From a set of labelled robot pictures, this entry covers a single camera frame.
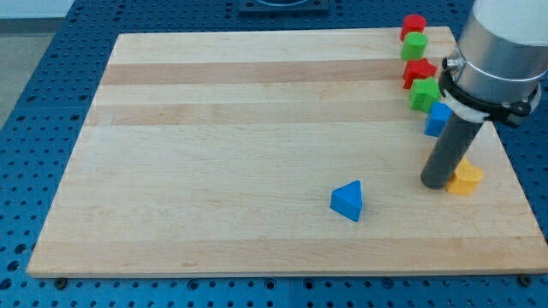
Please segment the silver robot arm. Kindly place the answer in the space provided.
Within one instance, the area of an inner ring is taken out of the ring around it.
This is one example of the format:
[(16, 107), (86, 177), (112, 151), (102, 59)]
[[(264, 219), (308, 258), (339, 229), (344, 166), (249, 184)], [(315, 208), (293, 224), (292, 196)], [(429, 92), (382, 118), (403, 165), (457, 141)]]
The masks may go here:
[(442, 67), (443, 102), (461, 119), (521, 125), (547, 74), (547, 0), (476, 0)]

